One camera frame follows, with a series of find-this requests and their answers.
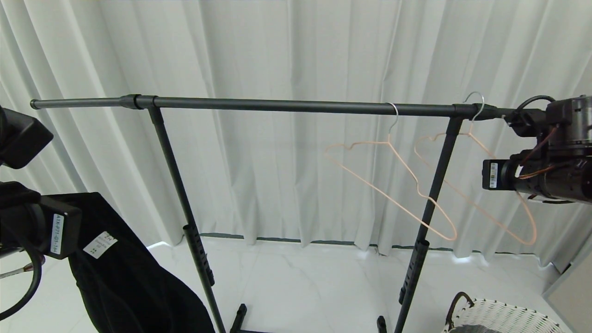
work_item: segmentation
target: black metal clothes rack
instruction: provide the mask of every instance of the black metal clothes rack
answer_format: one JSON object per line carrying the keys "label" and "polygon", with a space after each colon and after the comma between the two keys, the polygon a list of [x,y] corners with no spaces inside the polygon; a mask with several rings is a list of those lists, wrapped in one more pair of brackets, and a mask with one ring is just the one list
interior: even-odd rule
{"label": "black metal clothes rack", "polygon": [[[175,189],[187,224],[183,227],[189,250],[193,256],[195,266],[200,276],[201,284],[204,288],[206,298],[210,305],[211,314],[219,333],[226,333],[224,323],[220,316],[220,310],[216,304],[212,286],[214,285],[214,274],[210,269],[204,246],[201,242],[200,233],[195,223],[195,218],[191,211],[191,205],[185,192],[183,180],[177,167],[173,149],[170,145],[169,136],[166,132],[165,122],[162,117],[161,108],[194,108],[194,109],[213,109],[213,110],[250,110],[250,111],[283,111],[283,112],[305,112],[305,113],[341,113],[341,114],[377,114],[377,115],[395,115],[394,108],[387,103],[345,103],[345,102],[321,102],[321,101],[280,101],[280,100],[233,100],[220,98],[178,98],[178,97],[158,97],[151,95],[125,95],[117,98],[83,98],[70,100],[32,100],[33,109],[42,108],[73,108],[73,107],[124,107],[134,110],[147,109],[158,135],[160,146],[165,155],[166,163],[169,167],[170,175],[173,179]],[[447,117],[448,128],[446,137],[440,153],[440,158],[436,167],[430,197],[437,200],[444,176],[448,168],[448,163],[452,156],[452,151],[456,138],[461,129],[462,121],[471,119],[477,114],[481,104],[452,104],[452,105],[429,105],[429,104],[397,104],[397,110],[400,116],[422,116],[422,117]],[[502,118],[511,114],[513,109],[497,108],[492,105],[485,105],[482,112],[477,115],[475,120],[488,120]],[[435,205],[427,201],[423,212],[422,221],[427,225],[432,221]],[[418,233],[413,254],[407,267],[401,292],[399,294],[399,303],[401,310],[395,327],[395,333],[401,333],[407,319],[411,301],[415,294],[422,266],[426,258],[430,243],[426,240],[428,228],[421,225]],[[239,306],[236,317],[230,328],[230,333],[261,333],[247,331],[241,328],[244,317],[247,312],[245,304]],[[377,328],[379,333],[386,333],[387,326],[383,316],[377,319]]]}

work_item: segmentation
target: horizontal black rod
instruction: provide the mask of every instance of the horizontal black rod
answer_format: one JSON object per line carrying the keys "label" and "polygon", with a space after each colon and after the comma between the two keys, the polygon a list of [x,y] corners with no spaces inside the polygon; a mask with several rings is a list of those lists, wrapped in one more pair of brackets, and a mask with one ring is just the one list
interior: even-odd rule
{"label": "horizontal black rod", "polygon": [[[396,104],[396,106],[401,116],[462,117],[463,119],[469,119],[478,111],[479,104]],[[74,100],[32,100],[31,107],[35,109],[70,107],[128,107],[144,109],[148,107],[160,107],[307,113],[396,114],[392,105],[388,103],[234,100],[226,98],[157,97],[149,95],[127,95],[119,98]],[[512,111],[513,109],[497,108],[488,105],[479,117],[477,117],[477,120],[501,118],[509,115]]]}

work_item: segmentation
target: dark brown handle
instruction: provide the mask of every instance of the dark brown handle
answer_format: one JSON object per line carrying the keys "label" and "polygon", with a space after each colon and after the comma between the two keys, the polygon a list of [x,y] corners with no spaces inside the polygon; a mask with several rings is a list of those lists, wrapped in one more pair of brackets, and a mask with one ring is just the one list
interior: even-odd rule
{"label": "dark brown handle", "polygon": [[452,300],[452,304],[450,304],[450,309],[448,309],[448,314],[446,315],[446,324],[448,325],[449,331],[454,327],[454,323],[452,322],[452,312],[454,312],[454,308],[456,307],[456,303],[458,303],[458,300],[461,299],[461,297],[466,298],[466,300],[471,305],[470,308],[475,306],[475,303],[471,300],[469,295],[467,295],[466,293],[459,292],[458,294],[456,294],[456,296],[454,296],[454,299]]}

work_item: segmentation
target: gray cloth in basket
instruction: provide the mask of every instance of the gray cloth in basket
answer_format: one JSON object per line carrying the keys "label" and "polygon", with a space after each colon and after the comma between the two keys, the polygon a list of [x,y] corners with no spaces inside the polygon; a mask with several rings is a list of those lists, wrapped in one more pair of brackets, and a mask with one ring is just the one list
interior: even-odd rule
{"label": "gray cloth in basket", "polygon": [[483,325],[461,325],[454,327],[450,333],[502,333],[495,329],[489,329]]}

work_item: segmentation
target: white marble floor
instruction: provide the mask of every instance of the white marble floor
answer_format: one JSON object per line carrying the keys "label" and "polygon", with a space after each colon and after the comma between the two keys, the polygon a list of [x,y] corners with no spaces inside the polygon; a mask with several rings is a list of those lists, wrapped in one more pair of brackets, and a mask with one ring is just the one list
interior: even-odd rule
{"label": "white marble floor", "polygon": [[[214,293],[226,329],[241,303],[249,310],[243,328],[264,332],[376,332],[384,315],[392,331],[400,305],[398,293],[411,255],[394,249],[379,256],[354,246],[204,238],[214,271]],[[151,252],[163,267],[183,280],[207,304],[186,243],[155,246]],[[26,262],[3,258],[2,271]],[[485,262],[478,254],[456,259],[450,252],[431,251],[422,271],[405,332],[440,332],[450,302],[458,291],[472,297],[498,299],[549,315],[567,331],[542,299],[558,277],[551,266],[538,267],[531,255],[496,255]],[[6,278],[0,284],[0,308],[22,296],[30,276]],[[30,304],[0,322],[0,332],[95,332],[86,315],[66,261],[50,261]]]}

